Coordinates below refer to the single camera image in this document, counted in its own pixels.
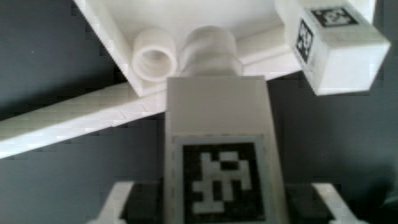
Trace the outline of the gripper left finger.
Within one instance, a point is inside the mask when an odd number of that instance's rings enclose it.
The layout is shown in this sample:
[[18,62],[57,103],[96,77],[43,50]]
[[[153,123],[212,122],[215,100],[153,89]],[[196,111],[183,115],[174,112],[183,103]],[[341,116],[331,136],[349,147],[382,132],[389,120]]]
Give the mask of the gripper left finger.
[[132,182],[118,182],[114,184],[98,218],[89,220],[86,224],[126,224],[126,221],[121,218],[121,214],[125,210],[132,187]]

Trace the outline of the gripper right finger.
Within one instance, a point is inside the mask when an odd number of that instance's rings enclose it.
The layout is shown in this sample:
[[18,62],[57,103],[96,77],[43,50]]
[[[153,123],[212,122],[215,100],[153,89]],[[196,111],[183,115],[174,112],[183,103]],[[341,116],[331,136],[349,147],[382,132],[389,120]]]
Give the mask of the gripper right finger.
[[315,183],[313,188],[333,213],[329,224],[370,224],[366,221],[357,219],[334,185],[331,183]]

